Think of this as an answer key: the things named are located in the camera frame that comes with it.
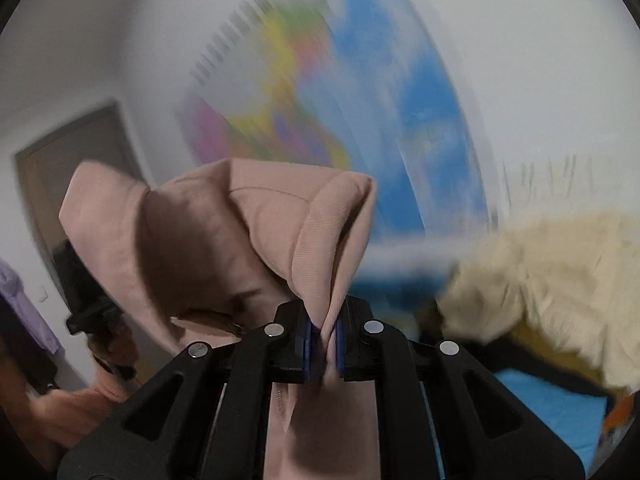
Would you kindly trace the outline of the person's left hand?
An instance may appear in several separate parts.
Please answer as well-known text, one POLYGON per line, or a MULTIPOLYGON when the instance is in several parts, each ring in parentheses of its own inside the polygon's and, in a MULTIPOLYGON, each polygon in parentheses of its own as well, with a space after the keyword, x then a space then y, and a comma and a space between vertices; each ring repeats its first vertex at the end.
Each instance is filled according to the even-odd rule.
POLYGON ((118 321, 108 326, 107 331, 88 337, 88 347, 104 370, 122 380, 134 379, 139 352, 129 325, 118 321))

